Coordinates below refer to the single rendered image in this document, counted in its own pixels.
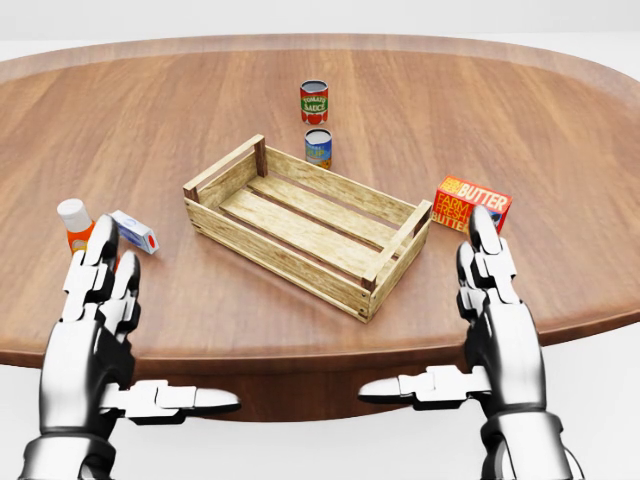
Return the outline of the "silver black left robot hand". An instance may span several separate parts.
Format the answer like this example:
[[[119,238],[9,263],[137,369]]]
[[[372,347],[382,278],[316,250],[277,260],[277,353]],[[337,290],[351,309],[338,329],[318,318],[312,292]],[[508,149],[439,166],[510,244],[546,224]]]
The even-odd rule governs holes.
[[[134,381],[129,333],[138,326],[141,269],[132,251],[119,256],[118,227],[99,218],[86,250],[74,254],[64,282],[68,294],[47,345],[40,382],[42,433],[109,437],[117,419],[180,424],[240,408],[233,393]]]

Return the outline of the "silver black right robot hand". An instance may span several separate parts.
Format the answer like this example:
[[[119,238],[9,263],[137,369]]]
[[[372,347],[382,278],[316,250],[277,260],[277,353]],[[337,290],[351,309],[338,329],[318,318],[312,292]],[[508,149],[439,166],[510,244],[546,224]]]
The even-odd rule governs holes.
[[[491,214],[473,209],[470,239],[456,254],[460,316],[469,323],[464,354],[468,372],[454,365],[430,366],[418,375],[398,375],[362,386],[369,403],[410,404],[416,410],[457,408],[474,398],[487,416],[546,407],[544,362],[537,330],[512,280],[516,268]]]

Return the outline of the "red butter box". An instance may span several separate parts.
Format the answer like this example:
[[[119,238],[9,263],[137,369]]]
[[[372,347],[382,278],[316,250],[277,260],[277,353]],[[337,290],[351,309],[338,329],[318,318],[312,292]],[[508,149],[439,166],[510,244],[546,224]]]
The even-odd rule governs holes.
[[[447,175],[437,188],[431,218],[448,228],[468,233],[475,206],[487,208],[498,232],[501,231],[512,197],[488,187]]]

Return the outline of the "wooden slat tray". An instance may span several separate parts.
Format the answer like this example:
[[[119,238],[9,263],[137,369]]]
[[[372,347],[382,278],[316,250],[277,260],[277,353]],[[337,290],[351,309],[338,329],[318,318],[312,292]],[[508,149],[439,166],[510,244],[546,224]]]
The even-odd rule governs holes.
[[[247,140],[183,187],[194,228],[367,323],[422,250],[412,205]]]

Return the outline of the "orange bottle with white cap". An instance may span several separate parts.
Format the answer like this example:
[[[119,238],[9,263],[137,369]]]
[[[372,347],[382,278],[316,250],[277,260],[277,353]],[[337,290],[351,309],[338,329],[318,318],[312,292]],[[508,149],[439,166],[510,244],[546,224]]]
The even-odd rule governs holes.
[[[70,198],[57,206],[67,230],[67,239],[74,260],[79,260],[79,252],[85,253],[87,242],[94,229],[95,221],[90,217],[82,200]]]

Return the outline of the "small white blue box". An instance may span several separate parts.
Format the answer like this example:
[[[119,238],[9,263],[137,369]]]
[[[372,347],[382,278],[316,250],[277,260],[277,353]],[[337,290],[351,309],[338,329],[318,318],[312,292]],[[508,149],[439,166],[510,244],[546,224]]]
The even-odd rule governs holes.
[[[119,233],[130,243],[148,254],[159,249],[158,240],[153,230],[126,213],[116,210],[110,214],[118,225]]]

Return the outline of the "blue soup tin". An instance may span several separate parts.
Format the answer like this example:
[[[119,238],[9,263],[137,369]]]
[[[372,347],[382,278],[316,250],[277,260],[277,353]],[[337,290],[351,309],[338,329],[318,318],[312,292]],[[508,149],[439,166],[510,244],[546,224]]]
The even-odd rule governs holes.
[[[313,128],[305,133],[306,161],[329,169],[332,162],[332,135],[323,128]]]

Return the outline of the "red tomato sauce tin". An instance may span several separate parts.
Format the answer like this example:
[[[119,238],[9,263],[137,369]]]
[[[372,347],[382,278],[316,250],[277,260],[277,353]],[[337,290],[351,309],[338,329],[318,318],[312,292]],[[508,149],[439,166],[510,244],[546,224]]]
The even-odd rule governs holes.
[[[328,119],[328,84],[322,80],[306,80],[300,86],[302,120],[319,125]]]

